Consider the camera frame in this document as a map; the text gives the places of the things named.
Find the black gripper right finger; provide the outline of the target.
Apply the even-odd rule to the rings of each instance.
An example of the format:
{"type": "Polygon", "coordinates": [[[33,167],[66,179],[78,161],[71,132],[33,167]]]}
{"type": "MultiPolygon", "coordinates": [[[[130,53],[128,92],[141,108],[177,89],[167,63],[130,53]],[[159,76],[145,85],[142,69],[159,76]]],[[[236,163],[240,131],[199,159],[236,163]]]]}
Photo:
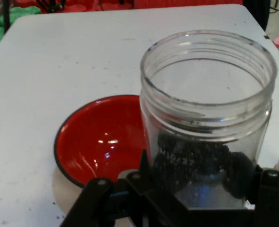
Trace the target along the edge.
{"type": "Polygon", "coordinates": [[[255,206],[254,227],[279,227],[279,171],[257,166],[247,200],[255,206]]]}

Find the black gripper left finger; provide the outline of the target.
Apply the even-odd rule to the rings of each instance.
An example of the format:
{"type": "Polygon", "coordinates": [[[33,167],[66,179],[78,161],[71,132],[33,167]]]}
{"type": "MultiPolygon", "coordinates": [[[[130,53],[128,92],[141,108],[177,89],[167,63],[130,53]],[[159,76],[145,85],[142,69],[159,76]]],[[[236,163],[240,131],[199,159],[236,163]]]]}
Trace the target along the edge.
{"type": "Polygon", "coordinates": [[[157,190],[151,179],[146,151],[139,170],[115,183],[94,178],[83,188],[66,215],[63,227],[113,227],[129,218],[136,227],[187,227],[188,210],[170,193],[157,190]]]}

